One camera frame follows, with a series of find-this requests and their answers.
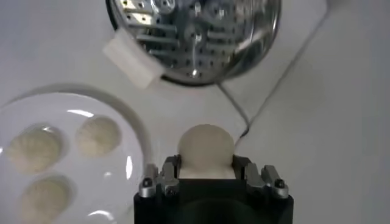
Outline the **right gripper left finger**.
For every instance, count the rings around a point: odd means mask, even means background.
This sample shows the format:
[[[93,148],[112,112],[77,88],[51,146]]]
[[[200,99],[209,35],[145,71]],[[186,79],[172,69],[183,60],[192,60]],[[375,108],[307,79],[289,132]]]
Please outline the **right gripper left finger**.
[[[156,196],[158,190],[166,197],[176,195],[179,192],[180,167],[180,155],[167,157],[161,171],[158,171],[155,164],[147,164],[139,184],[138,195],[142,198],[151,198]]]

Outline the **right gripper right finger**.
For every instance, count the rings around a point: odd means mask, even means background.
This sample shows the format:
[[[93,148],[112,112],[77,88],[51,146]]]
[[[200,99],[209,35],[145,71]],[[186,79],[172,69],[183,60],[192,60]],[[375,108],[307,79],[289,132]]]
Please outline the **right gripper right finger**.
[[[276,199],[287,199],[289,187],[272,165],[261,169],[249,158],[233,155],[233,170],[236,179],[244,180],[250,193],[259,192]]]

